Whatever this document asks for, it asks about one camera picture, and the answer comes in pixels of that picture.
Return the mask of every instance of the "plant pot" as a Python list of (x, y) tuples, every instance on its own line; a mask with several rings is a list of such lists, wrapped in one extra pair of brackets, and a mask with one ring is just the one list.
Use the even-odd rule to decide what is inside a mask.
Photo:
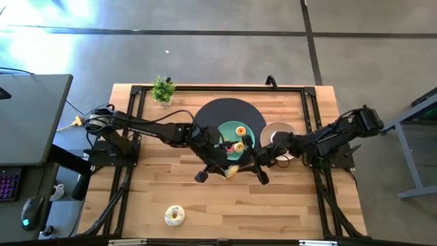
[(170, 101), (168, 101), (168, 102), (160, 102), (160, 101), (156, 101), (156, 104), (157, 105), (160, 105), (160, 106), (166, 106), (166, 107), (169, 107), (170, 105), (171, 105), (171, 101), (173, 100), (173, 96), (170, 96)]

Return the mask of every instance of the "potted plant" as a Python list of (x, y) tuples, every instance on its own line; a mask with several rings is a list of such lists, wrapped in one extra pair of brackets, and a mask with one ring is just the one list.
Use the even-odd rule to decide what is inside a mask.
[(152, 96), (156, 100), (156, 103), (162, 106), (170, 106), (173, 100), (173, 92), (175, 85), (171, 81), (170, 77), (156, 76), (153, 83)]

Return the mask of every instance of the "black desk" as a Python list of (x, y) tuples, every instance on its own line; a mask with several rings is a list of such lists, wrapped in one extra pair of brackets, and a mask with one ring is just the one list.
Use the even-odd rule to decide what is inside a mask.
[[(86, 165), (79, 171), (72, 167), (75, 156), (52, 145), (71, 82), (70, 74), (0, 76), (0, 87), (12, 95), (0, 100), (0, 166), (23, 166), (18, 200), (0, 203), (0, 243), (38, 239), (59, 165), (79, 173), (89, 171)], [(26, 232), (21, 211), (27, 198), (37, 195), (40, 184), (42, 218), (34, 231)]]

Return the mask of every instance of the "computer mouse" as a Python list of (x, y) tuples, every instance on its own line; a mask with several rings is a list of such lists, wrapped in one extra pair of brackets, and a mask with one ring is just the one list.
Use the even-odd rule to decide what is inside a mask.
[(44, 197), (36, 195), (27, 199), (21, 211), (21, 226), (25, 231), (32, 231), (40, 223)]

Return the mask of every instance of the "teal plate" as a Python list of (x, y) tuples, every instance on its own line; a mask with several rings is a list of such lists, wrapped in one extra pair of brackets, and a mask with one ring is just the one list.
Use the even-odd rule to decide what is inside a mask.
[[(241, 141), (241, 137), (237, 135), (236, 130), (237, 127), (242, 126), (246, 129), (246, 135), (250, 135), (252, 138), (252, 148), (255, 147), (255, 136), (253, 134), (253, 131), (246, 125), (243, 124), (241, 122), (237, 122), (237, 121), (230, 121), (230, 122), (225, 122), (223, 124), (221, 124), (218, 127), (218, 130), (220, 131), (220, 133), (223, 135), (223, 137), (225, 139), (227, 139), (228, 141)], [(227, 159), (230, 161), (237, 161), (240, 156), (243, 153), (237, 153), (237, 152), (232, 152), (232, 153), (227, 153)]]

